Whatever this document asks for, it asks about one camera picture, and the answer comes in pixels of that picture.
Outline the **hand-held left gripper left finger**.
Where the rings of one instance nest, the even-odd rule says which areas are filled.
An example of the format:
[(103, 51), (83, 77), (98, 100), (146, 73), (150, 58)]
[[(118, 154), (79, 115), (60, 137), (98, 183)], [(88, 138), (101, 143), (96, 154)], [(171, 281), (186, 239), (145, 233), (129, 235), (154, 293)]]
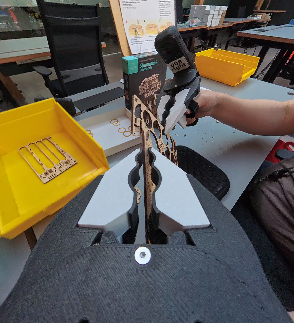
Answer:
[(139, 180), (140, 149), (136, 149), (103, 175), (78, 226), (112, 231), (121, 243), (133, 244), (139, 222), (135, 189)]

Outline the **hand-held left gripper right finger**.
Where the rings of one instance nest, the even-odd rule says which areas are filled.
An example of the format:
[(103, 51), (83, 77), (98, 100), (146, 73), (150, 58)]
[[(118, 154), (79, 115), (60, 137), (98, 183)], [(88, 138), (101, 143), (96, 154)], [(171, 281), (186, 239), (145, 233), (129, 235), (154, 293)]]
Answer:
[(210, 221), (185, 171), (155, 148), (149, 148), (151, 180), (155, 189), (151, 197), (148, 221), (152, 244), (166, 243), (175, 232), (210, 227)]

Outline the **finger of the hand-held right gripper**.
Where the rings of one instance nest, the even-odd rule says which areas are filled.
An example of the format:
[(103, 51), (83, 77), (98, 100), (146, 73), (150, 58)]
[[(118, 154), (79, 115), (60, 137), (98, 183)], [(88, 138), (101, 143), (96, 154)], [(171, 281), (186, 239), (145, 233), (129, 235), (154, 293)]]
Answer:
[(175, 103), (175, 98), (161, 91), (157, 97), (157, 120), (163, 127), (166, 125), (166, 119), (169, 116), (170, 109)]
[(169, 96), (168, 106), (169, 112), (165, 117), (165, 125), (164, 125), (164, 134), (169, 134), (171, 130), (178, 123), (181, 128), (186, 128), (187, 121), (185, 113), (187, 111), (187, 107), (185, 104), (186, 96), (188, 95), (188, 89), (184, 89), (177, 93), (174, 97)]

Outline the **laser-cut wooden parts sheet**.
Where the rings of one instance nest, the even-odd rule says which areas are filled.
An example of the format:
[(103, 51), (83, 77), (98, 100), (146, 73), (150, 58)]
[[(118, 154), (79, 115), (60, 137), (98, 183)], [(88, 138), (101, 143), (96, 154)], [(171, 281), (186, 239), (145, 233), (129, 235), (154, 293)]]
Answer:
[(166, 135), (166, 141), (163, 141), (164, 127), (137, 95), (132, 97), (131, 131), (132, 134), (139, 131), (142, 137), (146, 243), (167, 244), (168, 236), (158, 228), (159, 216), (152, 208), (152, 194), (157, 184), (152, 179), (149, 148), (153, 147), (154, 138), (158, 151), (177, 165), (176, 143), (170, 135)]

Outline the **person's right forearm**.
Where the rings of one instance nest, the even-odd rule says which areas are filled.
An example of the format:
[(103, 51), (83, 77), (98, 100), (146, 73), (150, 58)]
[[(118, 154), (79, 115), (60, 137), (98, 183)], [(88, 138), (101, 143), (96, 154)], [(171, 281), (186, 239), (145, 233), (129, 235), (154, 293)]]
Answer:
[(218, 121), (253, 135), (294, 134), (294, 99), (240, 99), (222, 95), (213, 112)]

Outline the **person's right hand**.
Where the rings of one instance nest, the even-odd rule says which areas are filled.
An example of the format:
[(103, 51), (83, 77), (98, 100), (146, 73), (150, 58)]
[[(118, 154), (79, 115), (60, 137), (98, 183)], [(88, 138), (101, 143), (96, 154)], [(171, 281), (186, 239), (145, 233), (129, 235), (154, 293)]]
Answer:
[(199, 94), (193, 99), (198, 104), (198, 112), (193, 118), (186, 118), (187, 126), (191, 125), (196, 119), (206, 116), (220, 117), (222, 115), (223, 103), (226, 95), (210, 90), (200, 90)]

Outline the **instruction sign board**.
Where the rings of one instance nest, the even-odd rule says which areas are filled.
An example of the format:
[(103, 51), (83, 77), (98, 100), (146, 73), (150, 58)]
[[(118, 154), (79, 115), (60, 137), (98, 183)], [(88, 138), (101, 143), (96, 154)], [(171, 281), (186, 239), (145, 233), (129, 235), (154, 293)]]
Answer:
[(174, 0), (109, 0), (124, 57), (155, 51), (156, 36), (176, 25)]

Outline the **stack of white boxes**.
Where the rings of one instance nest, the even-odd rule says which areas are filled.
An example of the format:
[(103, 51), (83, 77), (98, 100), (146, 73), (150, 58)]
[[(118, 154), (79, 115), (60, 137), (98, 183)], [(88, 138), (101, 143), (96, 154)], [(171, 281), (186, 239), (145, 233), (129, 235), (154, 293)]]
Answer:
[(228, 6), (192, 5), (190, 8), (188, 25), (208, 27), (222, 26)]

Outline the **group of tan rubber bands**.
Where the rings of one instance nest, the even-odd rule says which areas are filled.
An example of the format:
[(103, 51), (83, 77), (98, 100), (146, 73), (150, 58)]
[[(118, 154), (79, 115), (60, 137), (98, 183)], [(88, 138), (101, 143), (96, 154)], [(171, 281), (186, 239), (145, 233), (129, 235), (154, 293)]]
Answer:
[(111, 119), (94, 126), (84, 127), (86, 132), (96, 140), (101, 138), (106, 138), (107, 135), (111, 137), (116, 136), (117, 133), (123, 137), (138, 137), (140, 136), (140, 131), (136, 130), (132, 134), (131, 121), (127, 117), (121, 117), (118, 119)]

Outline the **white cardboard tray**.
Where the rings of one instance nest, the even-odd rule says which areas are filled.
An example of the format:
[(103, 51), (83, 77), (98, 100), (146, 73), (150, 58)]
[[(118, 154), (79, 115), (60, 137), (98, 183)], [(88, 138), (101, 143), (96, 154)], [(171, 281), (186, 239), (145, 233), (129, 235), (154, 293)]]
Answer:
[[(118, 119), (121, 117), (127, 117), (131, 121), (131, 112), (125, 107), (119, 107), (115, 110), (110, 110), (108, 112), (104, 111), (101, 114), (97, 114), (97, 110), (94, 110), (81, 115), (77, 115), (76, 117), (74, 117), (74, 119), (84, 128), (87, 126), (94, 126), (99, 123), (111, 119)], [(142, 138), (141, 136), (123, 137), (120, 136), (119, 133), (117, 133), (114, 137), (107, 135), (106, 138), (99, 137), (96, 141), (100, 144), (100, 146), (104, 150), (105, 155), (108, 157), (128, 148), (131, 148), (133, 146), (141, 144)]]

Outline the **yellow plastic bin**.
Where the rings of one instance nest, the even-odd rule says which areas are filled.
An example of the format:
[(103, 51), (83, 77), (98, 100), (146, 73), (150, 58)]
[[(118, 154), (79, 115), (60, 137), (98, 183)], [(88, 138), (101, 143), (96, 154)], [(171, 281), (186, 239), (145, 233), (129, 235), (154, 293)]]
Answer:
[[(77, 164), (44, 184), (19, 153), (52, 137)], [(102, 147), (54, 99), (0, 113), (0, 237), (15, 238), (109, 170)]]
[(256, 56), (214, 48), (195, 55), (195, 64), (202, 77), (233, 87), (252, 76), (258, 62)]

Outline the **small slotted wooden sheet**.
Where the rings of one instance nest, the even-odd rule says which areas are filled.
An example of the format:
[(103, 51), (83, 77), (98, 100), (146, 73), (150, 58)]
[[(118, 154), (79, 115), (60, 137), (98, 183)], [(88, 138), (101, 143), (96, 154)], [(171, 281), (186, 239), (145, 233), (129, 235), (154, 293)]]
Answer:
[(22, 146), (19, 153), (44, 184), (77, 164), (51, 136)]

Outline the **black office chair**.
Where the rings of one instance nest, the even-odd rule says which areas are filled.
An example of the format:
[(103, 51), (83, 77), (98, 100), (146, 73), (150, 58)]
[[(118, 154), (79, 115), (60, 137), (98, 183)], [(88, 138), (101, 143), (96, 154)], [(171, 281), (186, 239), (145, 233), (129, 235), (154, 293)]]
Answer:
[(80, 5), (37, 1), (57, 79), (47, 67), (32, 68), (40, 74), (54, 99), (72, 116), (68, 97), (109, 84), (105, 70), (99, 3)]

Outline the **grey table wooden edge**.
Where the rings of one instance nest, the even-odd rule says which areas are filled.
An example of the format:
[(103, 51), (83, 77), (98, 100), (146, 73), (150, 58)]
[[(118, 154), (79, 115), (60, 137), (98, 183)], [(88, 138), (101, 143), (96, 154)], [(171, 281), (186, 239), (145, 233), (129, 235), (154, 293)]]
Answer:
[(237, 36), (261, 46), (255, 73), (259, 70), (269, 49), (279, 50), (262, 79), (264, 82), (273, 83), (285, 66), (288, 67), (294, 63), (294, 26), (292, 25), (257, 27), (239, 31)]
[[(0, 40), (0, 65), (50, 56), (46, 37)], [(0, 72), (0, 88), (14, 107), (27, 105), (22, 93), (9, 76)]]

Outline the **red plastic object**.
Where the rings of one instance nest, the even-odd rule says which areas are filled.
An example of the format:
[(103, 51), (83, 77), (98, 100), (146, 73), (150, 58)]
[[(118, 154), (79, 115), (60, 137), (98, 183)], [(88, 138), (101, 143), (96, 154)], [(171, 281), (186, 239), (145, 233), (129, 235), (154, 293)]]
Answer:
[(284, 159), (288, 159), (294, 156), (294, 142), (283, 140), (278, 140), (269, 154), (266, 156), (265, 160), (276, 164)]

